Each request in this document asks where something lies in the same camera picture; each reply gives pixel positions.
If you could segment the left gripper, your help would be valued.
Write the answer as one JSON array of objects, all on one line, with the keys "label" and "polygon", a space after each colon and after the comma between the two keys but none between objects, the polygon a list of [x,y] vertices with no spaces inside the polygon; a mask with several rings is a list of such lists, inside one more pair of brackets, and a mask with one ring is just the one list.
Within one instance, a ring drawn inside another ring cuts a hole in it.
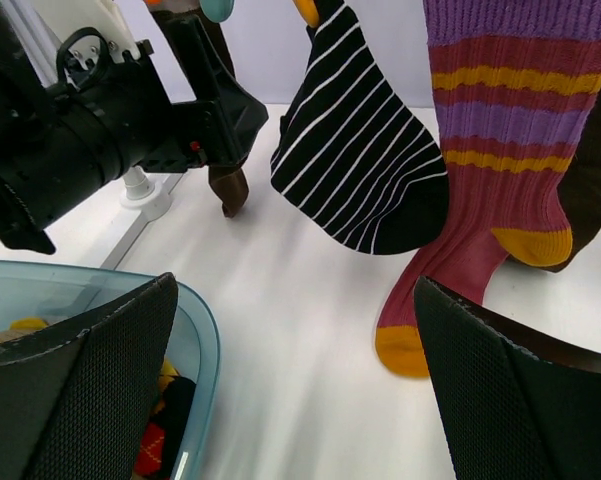
[{"label": "left gripper", "polygon": [[148,41],[116,63],[102,52],[77,83],[69,48],[103,35],[72,34],[56,55],[58,80],[43,87],[9,20],[0,14],[0,241],[11,250],[53,253],[46,228],[172,137],[172,106]]}]

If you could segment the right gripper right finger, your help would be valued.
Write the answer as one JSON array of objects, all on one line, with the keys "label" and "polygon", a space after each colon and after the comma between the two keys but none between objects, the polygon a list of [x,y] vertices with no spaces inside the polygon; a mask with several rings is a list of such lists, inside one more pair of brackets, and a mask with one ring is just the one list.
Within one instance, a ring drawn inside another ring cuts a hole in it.
[{"label": "right gripper right finger", "polygon": [[414,302],[456,478],[601,479],[601,353],[428,277]]}]

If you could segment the brown striped sock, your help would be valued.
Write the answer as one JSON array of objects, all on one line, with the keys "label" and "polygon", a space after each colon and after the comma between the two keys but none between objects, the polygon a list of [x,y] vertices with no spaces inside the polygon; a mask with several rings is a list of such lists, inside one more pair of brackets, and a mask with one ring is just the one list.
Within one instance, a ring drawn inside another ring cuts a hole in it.
[{"label": "brown striped sock", "polygon": [[208,184],[221,202],[223,214],[235,217],[249,195],[242,170],[248,151],[235,132],[239,120],[255,104],[235,81],[235,71],[219,24],[203,13],[199,1],[148,1],[151,16],[168,42],[168,51],[185,71],[195,100],[177,101],[169,108],[173,144],[163,149],[158,171],[208,168]]}]

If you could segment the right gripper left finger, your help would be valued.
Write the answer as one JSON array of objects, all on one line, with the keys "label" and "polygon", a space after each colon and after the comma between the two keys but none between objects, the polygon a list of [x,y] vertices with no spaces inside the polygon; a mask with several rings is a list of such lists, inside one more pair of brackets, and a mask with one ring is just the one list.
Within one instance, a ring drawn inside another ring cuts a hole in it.
[{"label": "right gripper left finger", "polygon": [[0,479],[129,479],[172,329],[162,274],[0,343]]}]

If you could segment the black white striped sock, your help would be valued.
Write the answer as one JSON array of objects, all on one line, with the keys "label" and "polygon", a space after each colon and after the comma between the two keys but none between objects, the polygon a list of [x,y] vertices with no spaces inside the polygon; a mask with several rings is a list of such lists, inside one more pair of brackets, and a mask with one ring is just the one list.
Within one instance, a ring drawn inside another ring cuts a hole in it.
[{"label": "black white striped sock", "polygon": [[441,151],[394,92],[343,1],[316,1],[305,75],[280,121],[271,184],[331,238],[394,255],[435,240],[449,205]]}]

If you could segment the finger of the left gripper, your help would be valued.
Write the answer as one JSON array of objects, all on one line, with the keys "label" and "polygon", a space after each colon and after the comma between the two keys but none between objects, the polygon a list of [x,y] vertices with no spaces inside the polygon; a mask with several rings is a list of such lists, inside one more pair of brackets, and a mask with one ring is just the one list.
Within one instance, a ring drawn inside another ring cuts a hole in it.
[{"label": "finger of the left gripper", "polygon": [[248,157],[268,120],[264,104],[227,70],[194,13],[155,13],[195,99],[174,104],[171,137],[152,153],[154,168],[235,167]]}]

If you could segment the round white clip hanger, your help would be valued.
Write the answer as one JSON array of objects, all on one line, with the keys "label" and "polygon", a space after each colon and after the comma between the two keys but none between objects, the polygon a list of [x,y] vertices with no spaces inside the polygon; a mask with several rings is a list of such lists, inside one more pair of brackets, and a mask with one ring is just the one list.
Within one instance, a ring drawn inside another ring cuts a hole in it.
[{"label": "round white clip hanger", "polygon": [[147,0],[145,5],[151,12],[166,11],[175,14],[201,11],[213,23],[222,23],[230,18],[235,5],[239,4],[239,12],[250,12],[252,17],[256,14],[268,16],[276,15],[283,10],[291,10],[294,5],[304,22],[310,27],[317,27],[320,23],[320,14],[317,2],[308,0],[299,1],[233,1],[233,0]]}]

